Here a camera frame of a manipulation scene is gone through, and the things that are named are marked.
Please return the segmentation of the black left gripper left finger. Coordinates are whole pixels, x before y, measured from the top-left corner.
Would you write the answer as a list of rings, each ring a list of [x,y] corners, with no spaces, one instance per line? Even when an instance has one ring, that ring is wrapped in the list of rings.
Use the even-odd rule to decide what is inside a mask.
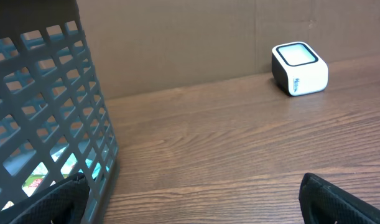
[[[0,223],[80,223],[90,187],[81,172],[44,189],[0,212]]]

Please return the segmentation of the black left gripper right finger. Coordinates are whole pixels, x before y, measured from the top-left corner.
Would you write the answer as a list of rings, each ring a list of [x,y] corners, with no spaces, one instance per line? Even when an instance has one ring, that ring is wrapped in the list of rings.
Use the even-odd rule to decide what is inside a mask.
[[[299,202],[306,224],[380,224],[380,209],[313,173],[302,179]]]

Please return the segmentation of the teal snack packet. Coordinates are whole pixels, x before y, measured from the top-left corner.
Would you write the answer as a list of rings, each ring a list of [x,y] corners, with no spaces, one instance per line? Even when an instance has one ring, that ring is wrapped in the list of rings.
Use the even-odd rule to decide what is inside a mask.
[[[55,154],[52,154],[52,159],[54,162],[56,162],[60,157],[57,154],[58,154],[57,152]],[[65,161],[62,168],[60,169],[60,173],[62,174],[64,178],[68,177],[68,175],[71,174],[74,166],[77,164],[77,161],[78,160],[76,159],[74,154],[71,154],[68,157],[68,159]],[[88,168],[90,168],[93,165],[93,160],[85,159],[85,164]],[[100,171],[101,171],[101,164],[97,162],[91,174],[91,177],[93,178],[93,180],[97,178]],[[44,182],[44,179],[46,178],[47,174],[49,174],[48,168],[46,168],[46,165],[43,162],[40,162],[22,184],[22,190],[24,191],[24,193],[28,197],[33,195],[34,192]],[[53,186],[56,183],[57,181],[53,180],[51,181],[49,186]]]

